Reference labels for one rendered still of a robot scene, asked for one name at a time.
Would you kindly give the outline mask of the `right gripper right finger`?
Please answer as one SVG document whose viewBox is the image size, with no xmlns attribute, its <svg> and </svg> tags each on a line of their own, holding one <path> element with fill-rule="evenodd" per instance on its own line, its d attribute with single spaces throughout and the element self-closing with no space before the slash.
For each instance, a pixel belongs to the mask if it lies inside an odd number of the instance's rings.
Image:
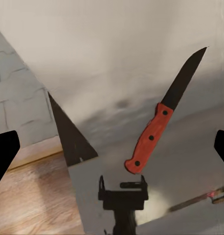
<svg viewBox="0 0 224 235">
<path fill-rule="evenodd" d="M 224 161 L 224 130 L 218 130 L 216 135 L 214 149 L 219 153 Z"/>
</svg>

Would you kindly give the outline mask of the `parer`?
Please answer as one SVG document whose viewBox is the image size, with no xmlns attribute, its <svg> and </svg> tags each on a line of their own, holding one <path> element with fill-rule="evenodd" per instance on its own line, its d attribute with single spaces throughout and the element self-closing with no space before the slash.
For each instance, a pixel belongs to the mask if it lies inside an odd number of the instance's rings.
<svg viewBox="0 0 224 235">
<path fill-rule="evenodd" d="M 156 115 L 140 135 L 134 149 L 133 157 L 124 162 L 126 169 L 130 173 L 139 174 L 144 169 L 152 151 L 201 62 L 206 49 L 207 47 L 204 47 L 188 58 L 163 100 L 157 104 Z"/>
</svg>

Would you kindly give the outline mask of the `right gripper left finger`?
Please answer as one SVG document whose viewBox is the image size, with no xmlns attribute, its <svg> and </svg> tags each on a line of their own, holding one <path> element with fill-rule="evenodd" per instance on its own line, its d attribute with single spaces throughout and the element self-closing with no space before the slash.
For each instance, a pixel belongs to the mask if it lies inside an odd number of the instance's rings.
<svg viewBox="0 0 224 235">
<path fill-rule="evenodd" d="M 19 137 L 15 130 L 0 134 L 0 180 L 11 165 L 19 149 Z"/>
</svg>

